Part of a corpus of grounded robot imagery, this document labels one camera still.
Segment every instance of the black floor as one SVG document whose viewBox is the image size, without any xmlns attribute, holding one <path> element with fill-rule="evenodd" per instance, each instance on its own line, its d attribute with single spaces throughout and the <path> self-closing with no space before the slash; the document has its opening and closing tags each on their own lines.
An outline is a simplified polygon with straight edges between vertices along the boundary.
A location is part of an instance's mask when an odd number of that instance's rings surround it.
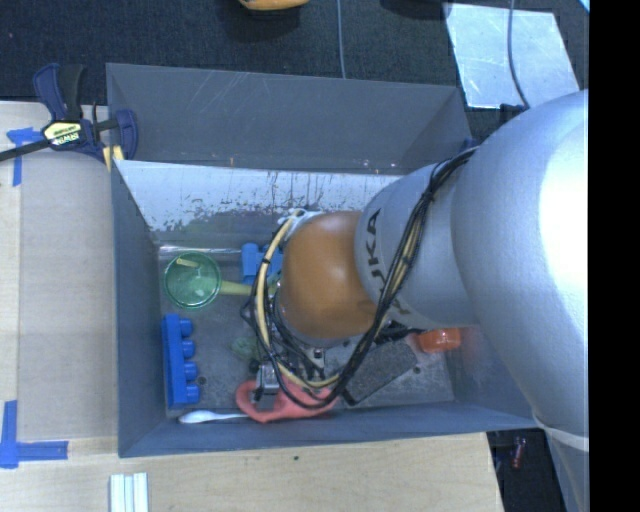
<svg viewBox="0 0 640 512">
<path fill-rule="evenodd" d="M 518 0 L 517 8 L 555 14 L 578 85 L 588 88 L 589 15 L 580 2 Z M 35 100 L 33 74 L 51 62 L 87 66 L 83 104 L 106 104 L 106 62 L 459 85 L 441 13 L 435 0 L 310 0 L 267 19 L 237 0 L 2 2 L 0 99 Z M 504 121 L 471 109 L 468 119 L 478 140 Z M 507 512 L 564 512 L 541 431 L 488 437 Z M 519 469 L 516 437 L 526 439 Z"/>
</svg>

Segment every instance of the blue tape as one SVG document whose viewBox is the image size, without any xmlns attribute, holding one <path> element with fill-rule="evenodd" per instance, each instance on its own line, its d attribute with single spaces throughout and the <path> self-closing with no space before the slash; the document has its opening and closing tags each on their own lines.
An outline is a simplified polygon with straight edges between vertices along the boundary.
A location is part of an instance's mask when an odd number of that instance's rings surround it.
<svg viewBox="0 0 640 512">
<path fill-rule="evenodd" d="M 17 420 L 18 401 L 5 402 L 0 440 L 0 468 L 15 469 L 20 462 L 67 459 L 69 441 L 18 442 Z"/>
<path fill-rule="evenodd" d="M 16 147 L 44 139 L 42 134 L 32 127 L 9 130 L 7 137 L 9 137 L 9 140 L 13 142 Z M 13 186 L 17 187 L 20 183 L 22 183 L 22 157 L 18 156 L 13 162 Z"/>
</svg>

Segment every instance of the gray bin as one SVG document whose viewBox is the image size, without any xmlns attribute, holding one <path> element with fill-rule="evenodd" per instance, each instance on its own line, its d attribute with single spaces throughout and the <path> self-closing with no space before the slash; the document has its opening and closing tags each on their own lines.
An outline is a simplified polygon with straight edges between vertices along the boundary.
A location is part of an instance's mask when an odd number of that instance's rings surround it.
<svg viewBox="0 0 640 512">
<path fill-rule="evenodd" d="M 172 251 L 213 251 L 233 280 L 242 244 L 266 243 L 289 207 L 361 209 L 399 175 L 455 154 L 469 130 L 452 87 L 129 65 L 110 65 L 108 85 L 110 108 L 132 109 L 140 130 L 136 160 L 112 171 L 120 456 L 535 426 L 473 328 L 459 349 L 420 356 L 408 391 L 385 389 L 313 419 L 178 423 L 183 411 L 165 402 L 162 315 L 192 319 L 205 377 L 196 407 L 221 412 L 248 375 L 229 349 L 247 327 L 239 297 L 196 311 L 169 303 L 161 275 Z"/>
</svg>

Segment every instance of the black cable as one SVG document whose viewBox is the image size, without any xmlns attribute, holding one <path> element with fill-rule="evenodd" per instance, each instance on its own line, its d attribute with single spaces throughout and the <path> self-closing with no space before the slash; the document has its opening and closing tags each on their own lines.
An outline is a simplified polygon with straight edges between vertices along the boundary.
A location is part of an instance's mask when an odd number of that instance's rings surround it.
<svg viewBox="0 0 640 512">
<path fill-rule="evenodd" d="M 509 22 L 507 24 L 507 55 L 509 56 L 509 70 L 511 71 L 511 78 L 513 79 L 513 84 L 516 86 L 516 90 L 518 91 L 518 96 L 520 96 L 520 100 L 524 105 L 525 109 L 531 108 L 527 98 L 522 90 L 522 86 L 520 85 L 520 80 L 518 80 L 518 75 L 516 74 L 516 68 L 513 63 L 513 11 L 515 10 L 516 0 L 511 0 L 511 5 L 509 6 Z"/>
<path fill-rule="evenodd" d="M 280 232 L 284 229 L 286 223 L 283 223 L 273 234 L 273 239 L 275 239 L 276 237 L 279 236 Z M 268 265 L 269 262 L 264 261 L 261 263 L 261 265 Z M 262 352 L 264 352 L 264 356 L 266 359 L 269 360 L 269 362 L 272 364 L 273 369 L 274 369 L 274 375 L 276 377 L 276 380 L 278 381 L 278 385 L 280 386 L 280 389 L 282 389 L 282 391 L 287 395 L 287 397 L 294 403 L 298 404 L 301 407 L 309 407 L 308 404 L 300 401 L 295 395 L 293 395 L 291 393 L 291 391 L 288 389 L 286 382 L 284 381 L 282 374 L 280 372 L 280 368 L 278 366 L 278 364 L 283 364 L 285 367 L 287 367 L 287 369 L 289 371 L 292 371 L 292 373 L 295 373 L 293 371 L 292 368 L 289 367 L 288 363 L 284 360 L 282 360 L 282 358 L 279 356 L 279 354 L 276 351 L 275 348 L 275 344 L 271 344 L 271 346 L 269 346 L 266 342 L 266 340 L 264 340 L 262 338 L 262 332 L 260 330 L 260 328 L 258 327 L 258 322 L 256 321 L 256 315 L 255 315 L 255 300 L 256 300 L 256 296 L 257 296 L 257 282 L 258 280 L 255 279 L 253 281 L 253 285 L 251 286 L 251 292 L 249 295 L 249 298 L 247 299 L 247 301 L 245 302 L 245 304 L 242 306 L 241 310 L 240 310 L 240 316 L 243 320 L 245 320 L 253 329 L 253 331 L 255 332 L 258 341 L 259 341 L 259 346 L 262 349 Z M 264 289 L 262 290 L 262 297 L 263 297 L 263 307 L 264 307 L 264 311 L 265 311 L 265 322 L 267 322 L 267 333 L 271 332 L 271 328 L 272 328 L 272 318 L 271 318 L 271 313 L 273 311 L 271 304 L 269 302 L 269 290 L 268 290 L 268 283 L 267 280 L 265 279 L 264 281 Z M 246 309 L 249 309 L 249 318 L 246 318 L 245 315 L 243 315 L 243 312 Z"/>
<path fill-rule="evenodd" d="M 282 322 L 280 316 L 278 315 L 278 312 L 275 306 L 275 301 L 274 303 L 271 303 L 270 306 L 271 306 L 270 312 L 271 312 L 271 315 L 273 316 L 272 318 L 273 325 L 275 326 L 276 330 L 278 331 L 278 334 L 280 335 L 280 342 L 282 343 L 284 348 L 286 350 L 291 351 L 298 357 L 302 358 L 304 361 L 306 361 L 311 366 L 313 366 L 314 370 L 322 374 L 322 368 L 318 366 L 316 362 L 311 357 L 309 357 L 309 355 L 295 343 L 295 339 L 296 339 L 295 336 L 287 328 L 287 326 Z"/>
<path fill-rule="evenodd" d="M 400 340 L 412 332 L 420 333 L 423 330 L 424 329 L 411 329 L 405 325 L 402 325 L 396 322 L 395 320 L 392 320 L 387 327 L 383 328 L 380 331 L 380 335 L 376 340 L 376 344 L 381 345 L 384 343 L 388 343 L 390 341 Z"/>
<path fill-rule="evenodd" d="M 427 188 L 422 193 L 411 214 L 409 215 L 409 220 L 407 221 L 407 225 L 405 226 L 398 247 L 396 248 L 394 257 L 389 267 L 389 272 L 387 273 L 387 280 L 378 300 L 378 307 L 376 308 L 374 321 L 367 332 L 361 337 L 354 352 L 352 353 L 351 357 L 347 361 L 347 364 L 340 373 L 340 377 L 337 383 L 325 398 L 318 398 L 313 396 L 312 394 L 309 394 L 309 396 L 314 398 L 317 403 L 308 404 L 299 400 L 295 395 L 293 395 L 293 393 L 291 393 L 291 391 L 287 387 L 278 368 L 279 361 L 277 360 L 277 355 L 267 348 L 267 344 L 261 339 L 258 332 L 258 338 L 261 340 L 261 343 L 263 344 L 263 347 L 265 348 L 265 351 L 267 353 L 267 357 L 274 366 L 274 373 L 278 384 L 280 385 L 280 388 L 285 393 L 285 395 L 292 402 L 305 409 L 321 409 L 331 404 L 344 392 L 350 379 L 364 361 L 364 358 L 371 348 L 371 345 L 383 332 L 382 324 L 385 322 L 386 313 L 393 305 L 397 294 L 402 289 L 402 286 L 404 285 L 411 269 L 413 268 L 413 264 L 420 248 L 420 243 L 422 241 L 422 234 L 424 232 L 429 206 L 435 200 L 435 194 L 449 179 L 453 172 L 469 160 L 475 150 L 475 147 L 467 149 L 466 151 L 463 151 L 450 160 L 441 162 L 434 167 Z M 409 248 L 408 256 L 404 255 L 404 252 L 407 248 Z M 265 300 L 268 301 L 268 290 L 264 291 L 265 294 L 263 295 L 263 297 L 265 297 Z M 268 309 L 265 308 L 265 311 L 272 312 L 270 304 L 265 304 L 265 306 L 269 306 Z"/>
</svg>

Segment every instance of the black cable bundle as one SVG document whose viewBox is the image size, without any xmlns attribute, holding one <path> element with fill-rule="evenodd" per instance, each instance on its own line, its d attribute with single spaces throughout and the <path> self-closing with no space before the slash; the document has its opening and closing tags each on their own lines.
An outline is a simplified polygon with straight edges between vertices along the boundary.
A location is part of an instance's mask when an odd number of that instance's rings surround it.
<svg viewBox="0 0 640 512">
<path fill-rule="evenodd" d="M 422 241 L 429 206 L 435 200 L 436 193 L 449 179 L 453 172 L 469 160 L 475 150 L 475 147 L 467 149 L 452 159 L 441 162 L 433 169 L 429 179 L 429 184 L 411 211 L 409 220 L 407 221 L 400 242 L 398 243 L 398 248 L 396 249 L 389 267 L 385 285 L 380 293 L 373 323 L 367 332 L 365 332 L 360 338 L 355 350 L 339 375 L 323 382 L 304 381 L 303 379 L 295 376 L 294 369 L 291 368 L 288 363 L 282 359 L 280 354 L 277 353 L 272 344 L 271 335 L 269 333 L 274 325 L 276 326 L 276 329 L 278 328 L 278 322 L 274 321 L 274 306 L 272 300 L 269 298 L 266 279 L 260 279 L 259 271 L 258 277 L 254 281 L 251 297 L 247 305 L 253 303 L 254 306 L 257 306 L 260 300 L 262 302 L 259 311 L 257 311 L 257 307 L 250 308 L 249 323 L 254 328 L 266 357 L 273 364 L 275 375 L 282 391 L 295 404 L 305 409 L 321 409 L 331 404 L 344 392 L 349 380 L 362 364 L 362 361 L 367 355 L 372 344 L 378 341 L 381 333 L 384 331 L 384 327 L 387 324 L 387 312 L 396 300 L 398 293 L 406 282 L 409 272 L 413 268 L 418 254 L 418 249 Z M 276 231 L 270 247 L 279 244 L 279 242 L 284 238 L 284 234 L 286 234 L 289 227 L 290 223 L 285 222 L 278 231 Z M 269 261 L 267 258 L 261 265 L 261 268 L 264 267 L 262 269 L 263 276 L 266 274 L 266 267 L 268 267 L 268 265 Z M 288 373 L 290 378 L 293 377 L 294 382 L 298 381 L 301 383 L 302 387 L 307 389 L 309 392 L 309 396 L 316 400 L 316 403 L 305 403 L 293 395 L 283 379 L 283 371 Z M 331 392 L 324 398 L 318 398 L 311 391 L 312 388 L 318 389 L 331 384 L 334 384 L 334 386 L 331 389 Z"/>
</svg>

